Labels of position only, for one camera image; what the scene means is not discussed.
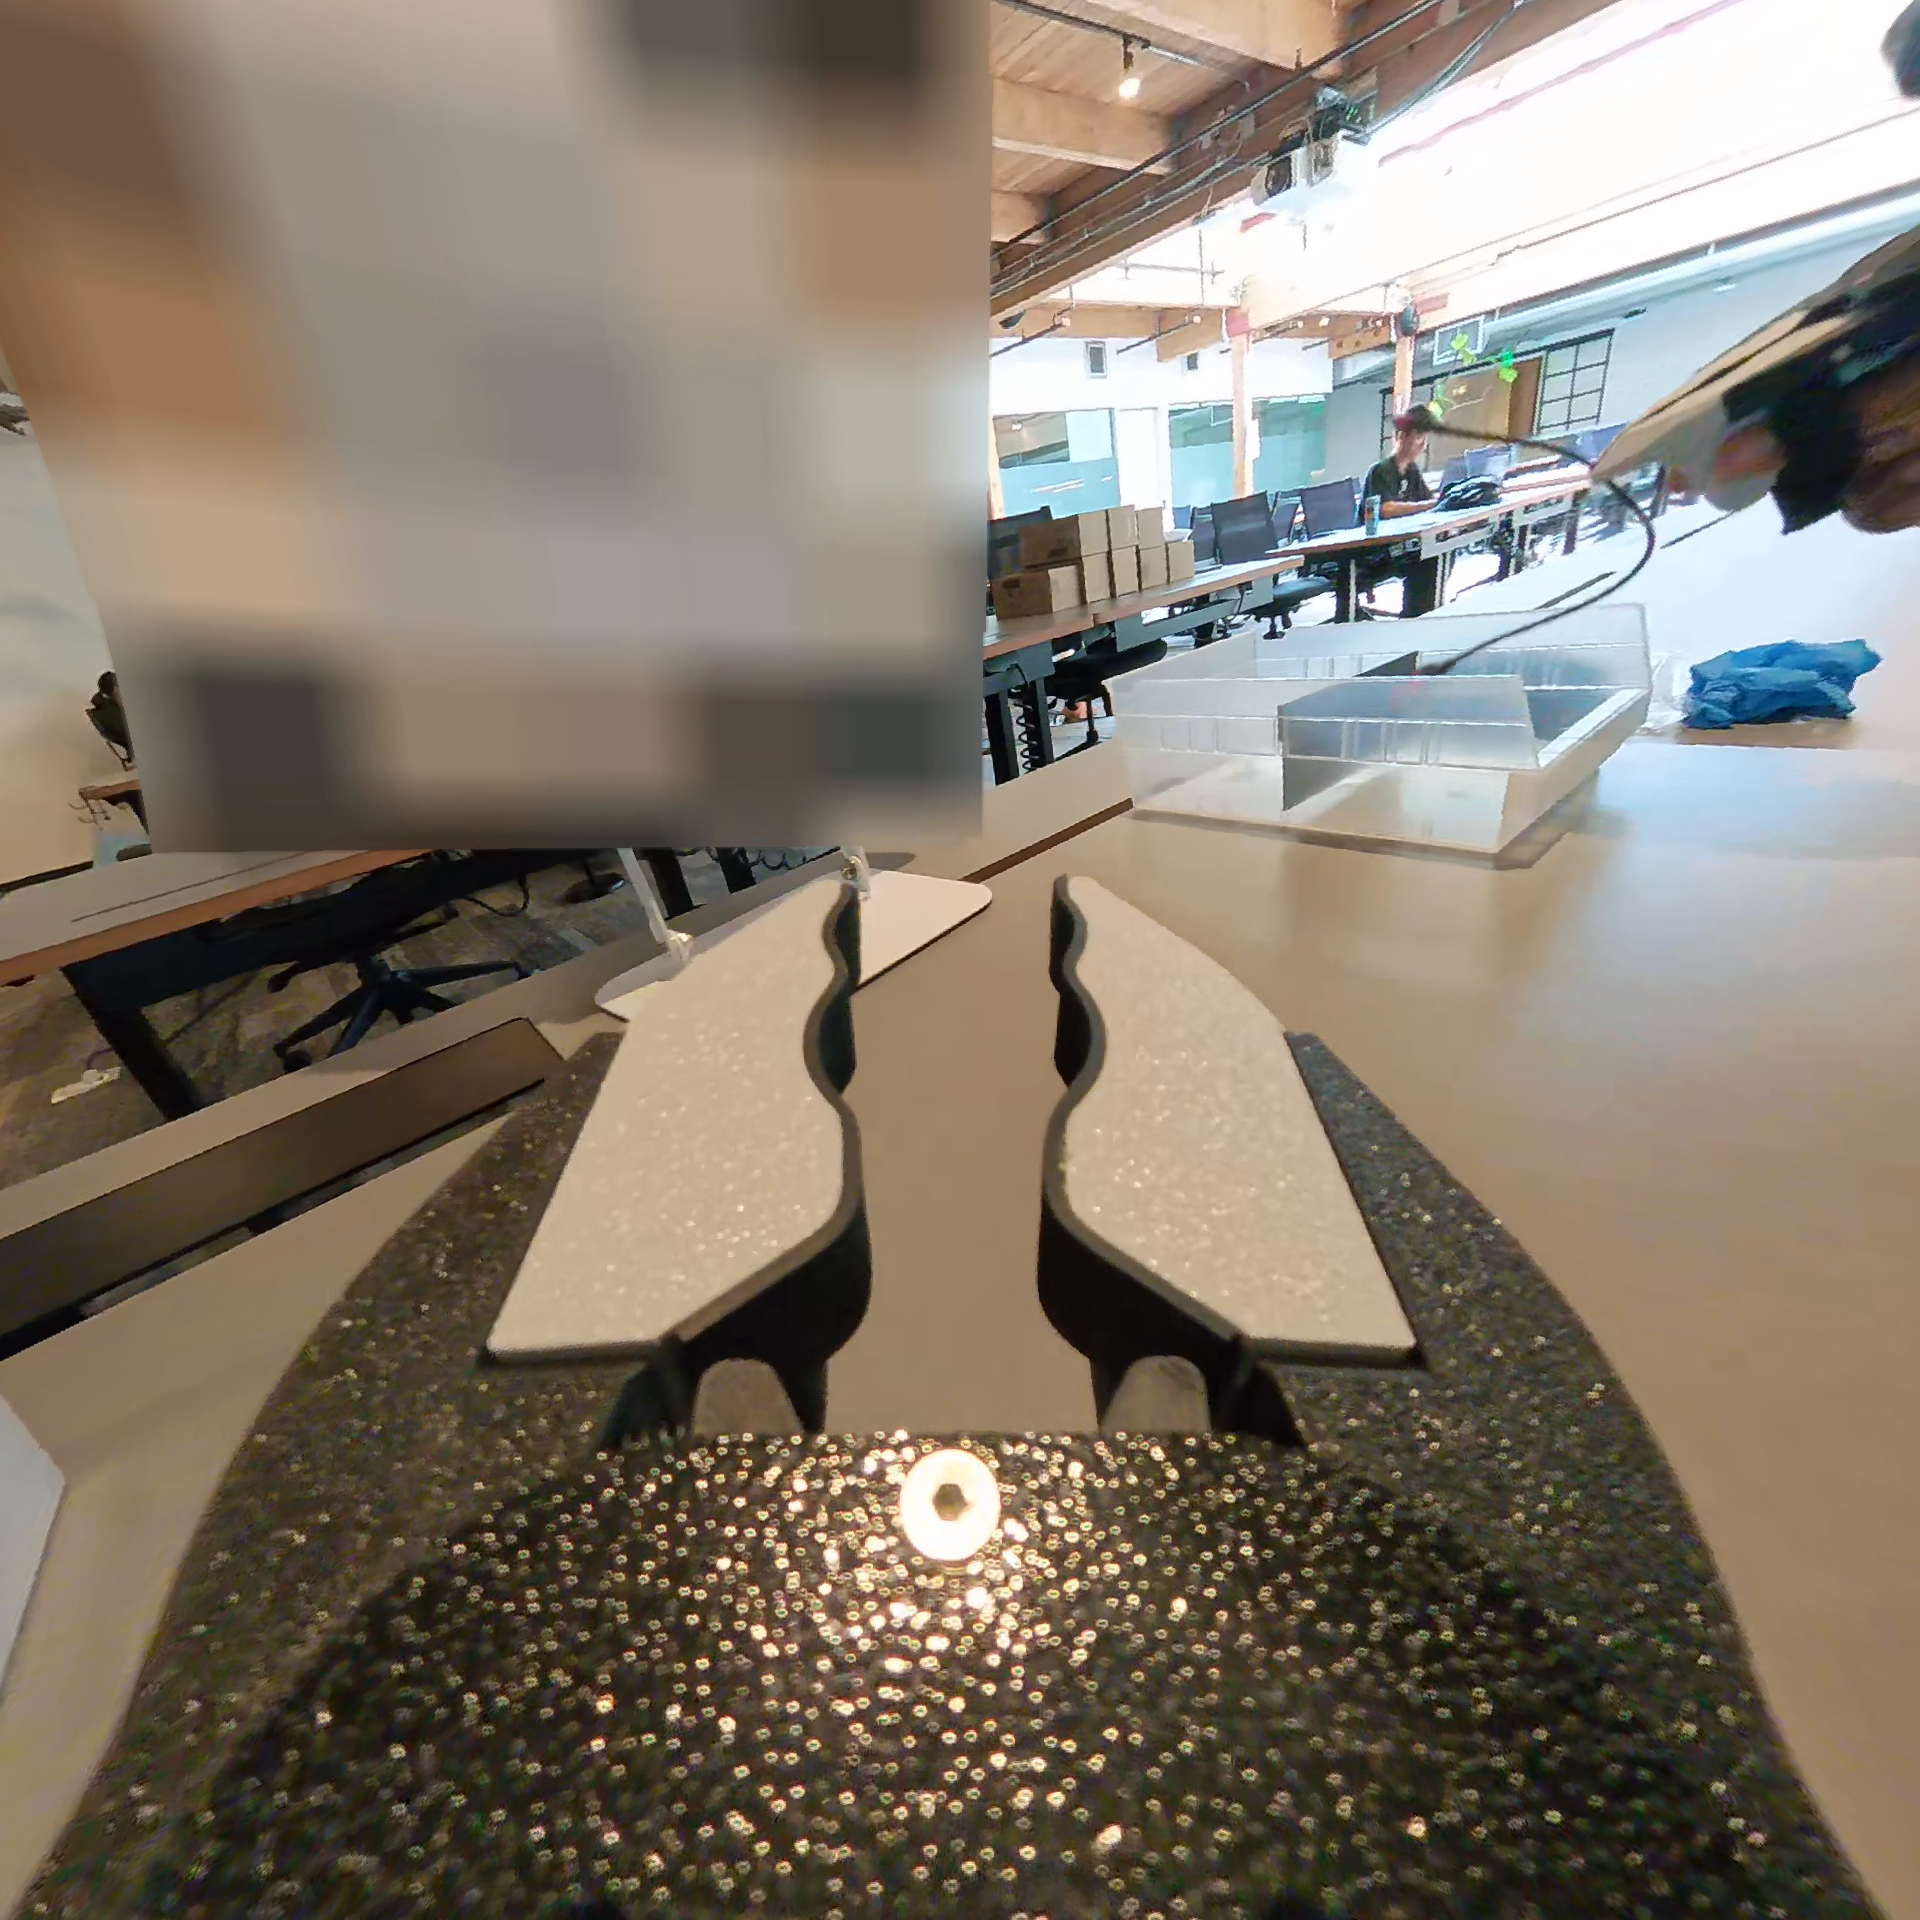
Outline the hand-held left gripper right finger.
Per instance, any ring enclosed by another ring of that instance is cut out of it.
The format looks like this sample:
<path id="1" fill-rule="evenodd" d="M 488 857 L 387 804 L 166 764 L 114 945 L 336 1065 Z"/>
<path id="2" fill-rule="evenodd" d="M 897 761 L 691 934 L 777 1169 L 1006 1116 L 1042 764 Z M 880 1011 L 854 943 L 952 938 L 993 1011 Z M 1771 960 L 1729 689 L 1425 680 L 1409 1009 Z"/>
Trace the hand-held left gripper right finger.
<path id="1" fill-rule="evenodd" d="M 1041 1175 L 1041 1306 L 1118 1427 L 1177 1360 L 1211 1427 L 1285 1427 L 1270 1360 L 1417 1364 L 1419 1337 L 1282 1022 L 1102 883 L 1050 904 L 1062 1097 Z"/>

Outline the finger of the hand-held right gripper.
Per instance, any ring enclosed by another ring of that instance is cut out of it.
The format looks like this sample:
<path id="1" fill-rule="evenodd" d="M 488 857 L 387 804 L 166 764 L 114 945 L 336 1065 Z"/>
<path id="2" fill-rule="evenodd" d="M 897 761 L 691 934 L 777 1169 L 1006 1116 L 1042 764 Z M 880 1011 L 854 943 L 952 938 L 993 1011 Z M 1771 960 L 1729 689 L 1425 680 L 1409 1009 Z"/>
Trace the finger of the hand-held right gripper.
<path id="1" fill-rule="evenodd" d="M 1782 465 L 1845 446 L 1841 363 L 1857 345 L 1867 303 L 1820 295 L 1752 331 L 1664 401 L 1620 428 L 1664 458 L 1664 434 L 1685 425 L 1768 425 Z"/>
<path id="2" fill-rule="evenodd" d="M 1768 425 L 1685 425 L 1664 434 L 1664 473 L 1676 502 L 1741 512 L 1773 489 L 1786 458 Z"/>

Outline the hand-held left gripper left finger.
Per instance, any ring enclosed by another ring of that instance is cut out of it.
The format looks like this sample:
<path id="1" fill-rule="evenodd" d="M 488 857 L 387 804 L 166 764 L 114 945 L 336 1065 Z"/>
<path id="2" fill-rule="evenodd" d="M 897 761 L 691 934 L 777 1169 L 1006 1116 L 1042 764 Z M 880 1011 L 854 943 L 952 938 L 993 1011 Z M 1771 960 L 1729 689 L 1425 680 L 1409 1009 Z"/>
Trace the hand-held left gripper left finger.
<path id="1" fill-rule="evenodd" d="M 629 996 L 491 1360 L 635 1360 L 675 1420 L 716 1364 L 750 1360 L 826 1427 L 828 1360 L 874 1291 L 844 1100 L 860 904 L 813 880 Z"/>

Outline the black cable blue-ringed plugs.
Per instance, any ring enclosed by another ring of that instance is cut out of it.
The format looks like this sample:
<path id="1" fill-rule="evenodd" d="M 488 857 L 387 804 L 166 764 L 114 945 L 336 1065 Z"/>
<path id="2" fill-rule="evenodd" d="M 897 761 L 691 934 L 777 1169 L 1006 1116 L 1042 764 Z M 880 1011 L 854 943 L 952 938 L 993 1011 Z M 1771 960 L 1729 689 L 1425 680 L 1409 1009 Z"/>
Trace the black cable blue-ringed plugs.
<path id="1" fill-rule="evenodd" d="M 1525 439 L 1525 438 L 1482 438 L 1488 443 L 1506 446 L 1506 448 L 1525 448 L 1539 454 L 1563 454 L 1569 463 L 1578 465 L 1584 471 L 1587 491 L 1605 489 L 1617 505 L 1633 518 L 1633 521 L 1641 531 L 1641 554 L 1633 560 L 1633 566 L 1618 575 L 1608 576 L 1603 582 L 1589 583 L 1584 590 L 1574 590 L 1572 599 L 1558 599 L 1545 609 L 1530 610 L 1517 626 L 1509 626 L 1490 638 L 1472 642 L 1464 649 L 1452 654 L 1433 654 L 1419 651 L 1413 658 L 1413 673 L 1419 680 L 1440 680 L 1444 675 L 1459 673 L 1467 660 L 1483 657 L 1512 641 L 1523 641 L 1534 635 L 1562 620 L 1571 620 L 1578 612 L 1601 606 L 1614 592 L 1624 590 L 1626 586 L 1634 583 L 1643 570 L 1651 566 L 1652 556 L 1657 554 L 1659 531 L 1654 521 L 1664 512 L 1666 499 L 1666 479 L 1664 479 L 1664 460 L 1659 454 L 1651 454 L 1641 443 L 1636 443 L 1626 430 L 1610 439 L 1605 450 L 1587 454 L 1578 443 L 1558 446 L 1554 439 Z M 1643 468 L 1654 468 L 1659 479 L 1654 480 L 1651 499 L 1654 499 L 1654 508 L 1641 504 L 1633 488 L 1618 473 L 1640 473 Z"/>

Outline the clear plastic bin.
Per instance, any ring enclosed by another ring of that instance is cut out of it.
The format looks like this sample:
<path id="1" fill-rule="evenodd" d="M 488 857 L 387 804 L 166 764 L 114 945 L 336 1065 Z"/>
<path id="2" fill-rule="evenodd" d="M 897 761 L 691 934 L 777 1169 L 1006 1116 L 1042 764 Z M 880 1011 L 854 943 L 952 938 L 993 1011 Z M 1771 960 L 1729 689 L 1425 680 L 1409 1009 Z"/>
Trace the clear plastic bin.
<path id="1" fill-rule="evenodd" d="M 1649 718 L 1633 603 L 1240 634 L 1110 691 L 1162 819 L 1499 857 Z"/>

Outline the person's right hand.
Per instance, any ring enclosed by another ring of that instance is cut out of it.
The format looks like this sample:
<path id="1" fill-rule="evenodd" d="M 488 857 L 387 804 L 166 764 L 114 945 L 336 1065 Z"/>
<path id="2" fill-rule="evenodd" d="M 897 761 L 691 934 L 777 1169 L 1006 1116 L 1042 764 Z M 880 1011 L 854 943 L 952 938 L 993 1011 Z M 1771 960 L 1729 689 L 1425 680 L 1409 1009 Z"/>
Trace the person's right hand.
<path id="1" fill-rule="evenodd" d="M 1858 382 L 1852 396 L 1857 467 L 1841 512 L 1862 536 L 1918 526 L 1918 356 Z"/>

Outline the blue cloth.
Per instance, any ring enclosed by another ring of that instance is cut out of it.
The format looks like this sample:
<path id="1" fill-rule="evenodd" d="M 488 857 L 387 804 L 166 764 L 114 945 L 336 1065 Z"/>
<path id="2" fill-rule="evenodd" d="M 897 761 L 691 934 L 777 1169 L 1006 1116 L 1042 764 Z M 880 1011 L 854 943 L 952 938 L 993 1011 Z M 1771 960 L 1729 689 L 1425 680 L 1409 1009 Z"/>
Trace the blue cloth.
<path id="1" fill-rule="evenodd" d="M 1853 689 L 1881 665 L 1865 641 L 1778 641 L 1693 664 L 1683 723 L 1691 731 L 1729 731 L 1803 720 L 1846 720 Z"/>

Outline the long white office table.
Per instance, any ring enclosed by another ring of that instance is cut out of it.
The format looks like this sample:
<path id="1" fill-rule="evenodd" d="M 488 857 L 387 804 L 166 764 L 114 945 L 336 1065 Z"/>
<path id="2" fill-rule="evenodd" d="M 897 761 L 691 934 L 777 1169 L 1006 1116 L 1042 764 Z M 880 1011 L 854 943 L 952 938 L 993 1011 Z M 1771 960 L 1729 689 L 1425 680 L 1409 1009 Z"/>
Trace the long white office table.
<path id="1" fill-rule="evenodd" d="M 1371 618 L 1366 592 L 1377 582 L 1404 572 L 1436 570 L 1436 602 L 1449 594 L 1449 575 L 1464 558 L 1490 554 L 1498 579 L 1569 558 L 1592 515 L 1592 476 L 1574 465 L 1526 467 L 1486 476 L 1488 499 L 1452 508 L 1427 502 L 1417 512 L 1366 519 L 1310 536 L 1282 551 L 1300 575 L 1326 579 L 1334 590 L 1334 620 Z"/>

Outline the black office chair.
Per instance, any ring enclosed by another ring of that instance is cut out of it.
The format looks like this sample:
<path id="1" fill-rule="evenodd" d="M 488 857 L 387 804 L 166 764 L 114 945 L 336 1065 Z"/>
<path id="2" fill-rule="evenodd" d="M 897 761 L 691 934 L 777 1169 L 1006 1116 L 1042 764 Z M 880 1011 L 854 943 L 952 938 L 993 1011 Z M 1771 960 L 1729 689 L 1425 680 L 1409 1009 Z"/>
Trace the black office chair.
<path id="1" fill-rule="evenodd" d="M 518 958 L 498 956 L 484 963 L 452 967 L 403 967 L 393 963 L 395 948 L 457 919 L 457 908 L 444 904 L 421 908 L 393 921 L 363 924 L 308 945 L 291 964 L 273 972 L 269 993 L 283 993 L 302 974 L 336 967 L 350 967 L 355 974 L 355 988 L 345 996 L 273 1046 L 278 1068 L 283 1072 L 308 1068 L 315 1059 L 313 1042 L 329 1032 L 339 1033 L 328 1051 L 329 1059 L 336 1059 L 360 1048 L 381 1017 L 411 1024 L 413 1020 L 446 1014 L 452 1009 L 452 999 L 446 999 L 442 993 L 446 985 L 490 976 L 528 978 L 532 974 Z"/>

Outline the row of black office chairs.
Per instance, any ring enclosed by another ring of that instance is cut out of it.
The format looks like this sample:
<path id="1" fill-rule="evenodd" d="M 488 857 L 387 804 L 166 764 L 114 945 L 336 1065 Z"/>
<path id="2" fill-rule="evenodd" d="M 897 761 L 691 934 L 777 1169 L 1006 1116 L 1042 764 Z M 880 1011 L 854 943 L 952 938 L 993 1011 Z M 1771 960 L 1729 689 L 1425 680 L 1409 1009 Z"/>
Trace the row of black office chairs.
<path id="1" fill-rule="evenodd" d="M 1350 620 L 1357 603 L 1361 491 L 1350 479 L 1310 484 L 1293 494 L 1259 494 L 1221 502 L 1208 515 L 1193 512 L 1193 531 L 1209 529 L 1198 545 L 1211 545 L 1218 566 L 1293 560 L 1302 592 L 1333 590 L 1334 618 Z"/>

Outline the wooden top office desk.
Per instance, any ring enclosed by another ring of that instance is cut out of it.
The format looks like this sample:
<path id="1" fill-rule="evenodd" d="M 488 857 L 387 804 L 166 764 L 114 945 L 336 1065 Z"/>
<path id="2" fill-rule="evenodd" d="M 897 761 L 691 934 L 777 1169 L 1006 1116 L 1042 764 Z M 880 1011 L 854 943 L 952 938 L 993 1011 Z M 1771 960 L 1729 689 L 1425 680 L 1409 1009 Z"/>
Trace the wooden top office desk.
<path id="1" fill-rule="evenodd" d="M 148 854 L 113 866 L 35 878 L 4 895 L 3 983 L 61 974 L 88 1020 L 165 1120 L 202 1106 L 141 1014 L 110 1007 L 77 970 L 251 908 L 324 892 L 428 857 L 422 849 L 328 854 Z"/>
<path id="2" fill-rule="evenodd" d="M 1051 708 L 1092 707 L 1114 718 L 1110 684 L 1162 660 L 1168 641 L 1208 641 L 1241 618 L 1289 624 L 1297 609 L 1333 592 L 1291 556 L 1209 568 L 1153 592 L 1019 618 L 988 618 L 982 737 L 993 780 L 1008 785 L 1053 764 Z"/>

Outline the stack of cardboard boxes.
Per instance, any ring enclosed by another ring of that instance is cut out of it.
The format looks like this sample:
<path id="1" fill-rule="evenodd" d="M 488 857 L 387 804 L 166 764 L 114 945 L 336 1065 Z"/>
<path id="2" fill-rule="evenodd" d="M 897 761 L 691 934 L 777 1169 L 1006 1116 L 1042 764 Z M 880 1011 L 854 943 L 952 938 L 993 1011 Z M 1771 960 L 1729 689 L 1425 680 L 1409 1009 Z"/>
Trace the stack of cardboard boxes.
<path id="1" fill-rule="evenodd" d="M 988 554 L 1000 620 L 1187 586 L 1196 575 L 1193 543 L 1168 531 L 1162 508 L 993 519 Z"/>

